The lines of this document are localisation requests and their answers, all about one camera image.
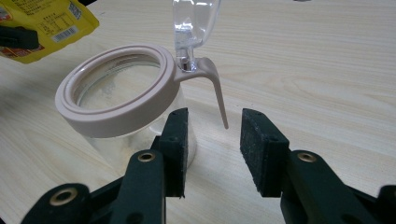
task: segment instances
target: clear glass jar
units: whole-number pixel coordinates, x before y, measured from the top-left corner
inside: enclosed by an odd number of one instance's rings
[[[55,104],[69,124],[123,175],[130,157],[150,148],[161,135],[167,116],[186,107],[180,82],[194,77],[213,81],[226,126],[216,67],[197,61],[183,72],[169,51],[155,45],[130,45],[96,55],[74,69],[61,83]],[[196,140],[189,125],[188,166]]]

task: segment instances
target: jar handle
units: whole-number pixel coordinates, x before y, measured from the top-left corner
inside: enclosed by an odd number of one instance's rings
[[[193,72],[186,72],[178,68],[175,74],[175,82],[182,82],[195,77],[205,77],[212,81],[215,88],[216,97],[218,98],[219,110],[224,124],[224,128],[228,129],[228,120],[225,113],[224,100],[221,91],[219,73],[215,64],[208,58],[196,59],[196,70]]]

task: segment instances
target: barcode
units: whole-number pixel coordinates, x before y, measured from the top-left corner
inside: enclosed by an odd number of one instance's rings
[[[72,2],[70,2],[69,11],[73,14],[73,16],[76,17],[77,20],[79,20],[81,17],[81,10],[79,10],[79,8],[76,7],[76,5],[74,5]]]
[[[78,28],[76,26],[72,26],[69,29],[55,35],[52,37],[52,40],[55,42],[60,42],[64,39],[66,39],[67,37],[76,34],[78,32]]]

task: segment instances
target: light wood surface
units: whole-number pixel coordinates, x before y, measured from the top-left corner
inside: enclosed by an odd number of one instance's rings
[[[144,42],[173,50],[171,1],[98,0],[101,25],[37,63],[0,59],[0,217],[19,223],[63,183],[98,189],[114,170],[59,115],[55,92],[89,57]],[[183,84],[198,150],[186,198],[167,200],[168,223],[284,223],[239,152],[242,108],[266,114],[291,149],[318,153],[342,180],[376,195],[396,184],[396,1],[225,0],[208,42],[230,129],[211,83]]]

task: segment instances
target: black object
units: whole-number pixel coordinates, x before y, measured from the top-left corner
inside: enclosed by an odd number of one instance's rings
[[[0,46],[13,49],[38,49],[37,32],[22,27],[0,26]]]
[[[96,0],[78,0],[82,5],[87,6],[91,3],[96,2]]]
[[[44,194],[22,224],[165,223],[165,197],[184,196],[188,157],[188,109],[172,112],[151,149],[135,153],[125,176],[89,193],[66,184]]]
[[[383,187],[377,199],[346,186],[319,155],[290,151],[261,112],[243,110],[240,148],[262,197],[281,197],[286,223],[396,221],[396,186]]]

